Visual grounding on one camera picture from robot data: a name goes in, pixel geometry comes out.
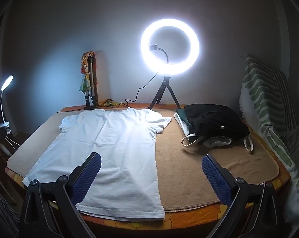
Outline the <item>dark green folded garment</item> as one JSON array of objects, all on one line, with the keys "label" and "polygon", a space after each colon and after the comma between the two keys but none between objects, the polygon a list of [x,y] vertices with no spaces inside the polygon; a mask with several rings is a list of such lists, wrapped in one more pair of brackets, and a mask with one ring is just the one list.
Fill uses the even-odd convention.
[{"label": "dark green folded garment", "polygon": [[180,119],[188,126],[191,126],[191,123],[189,123],[186,112],[184,109],[176,109],[176,113],[179,115]]}]

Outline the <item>green striped white pillow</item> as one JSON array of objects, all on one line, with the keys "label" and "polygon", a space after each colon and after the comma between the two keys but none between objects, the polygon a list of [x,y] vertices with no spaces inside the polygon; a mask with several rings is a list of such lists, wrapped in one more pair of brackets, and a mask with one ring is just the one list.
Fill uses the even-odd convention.
[{"label": "green striped white pillow", "polygon": [[299,123],[284,73],[246,55],[240,110],[290,174],[286,211],[299,220]]}]

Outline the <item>white clip desk lamp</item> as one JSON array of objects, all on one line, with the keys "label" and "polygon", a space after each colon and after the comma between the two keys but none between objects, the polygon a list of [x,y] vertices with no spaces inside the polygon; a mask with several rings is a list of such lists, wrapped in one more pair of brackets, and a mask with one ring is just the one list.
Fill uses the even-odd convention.
[{"label": "white clip desk lamp", "polygon": [[5,91],[8,89],[13,79],[14,79],[13,75],[9,75],[8,77],[5,78],[2,85],[0,86],[0,112],[1,112],[2,126],[7,131],[7,134],[11,134],[11,129],[10,129],[10,123],[7,120],[6,113],[5,113],[7,107]]}]

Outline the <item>white t-shirt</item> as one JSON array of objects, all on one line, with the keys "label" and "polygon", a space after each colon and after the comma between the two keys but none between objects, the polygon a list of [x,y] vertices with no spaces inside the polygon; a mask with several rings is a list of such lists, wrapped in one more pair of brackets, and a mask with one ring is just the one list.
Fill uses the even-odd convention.
[{"label": "white t-shirt", "polygon": [[121,221],[161,220],[165,210],[159,195],[155,143],[170,121],[158,112],[133,108],[66,116],[60,134],[23,183],[54,182],[96,152],[101,156],[101,169],[77,209]]}]

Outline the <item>colourful floral cloth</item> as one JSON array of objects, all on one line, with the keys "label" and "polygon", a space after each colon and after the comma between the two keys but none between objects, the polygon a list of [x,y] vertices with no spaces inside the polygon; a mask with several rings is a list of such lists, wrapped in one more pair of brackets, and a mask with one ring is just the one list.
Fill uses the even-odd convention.
[{"label": "colourful floral cloth", "polygon": [[93,51],[85,52],[81,58],[81,73],[83,74],[83,78],[80,84],[79,91],[82,93],[86,93],[87,91],[91,90],[91,77],[92,77],[92,70],[89,69],[88,59],[94,59],[95,55]]}]

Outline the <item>black folded garment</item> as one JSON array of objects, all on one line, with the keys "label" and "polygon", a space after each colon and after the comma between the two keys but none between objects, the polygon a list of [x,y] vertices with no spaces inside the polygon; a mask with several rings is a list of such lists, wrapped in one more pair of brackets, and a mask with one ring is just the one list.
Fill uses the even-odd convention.
[{"label": "black folded garment", "polygon": [[216,104],[191,104],[184,107],[191,126],[190,134],[206,141],[210,138],[227,137],[234,142],[242,141],[247,151],[253,151],[253,141],[247,125],[229,107]]}]

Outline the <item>black gooseneck phone holder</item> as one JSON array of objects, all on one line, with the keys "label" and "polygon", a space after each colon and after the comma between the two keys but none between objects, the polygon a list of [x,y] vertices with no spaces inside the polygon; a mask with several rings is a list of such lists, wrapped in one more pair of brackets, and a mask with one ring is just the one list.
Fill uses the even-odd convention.
[{"label": "black gooseneck phone holder", "polygon": [[168,57],[167,52],[164,49],[159,47],[157,44],[150,45],[149,49],[150,49],[150,51],[161,51],[162,53],[164,53],[164,55],[166,57],[167,64],[169,64],[169,57]]}]

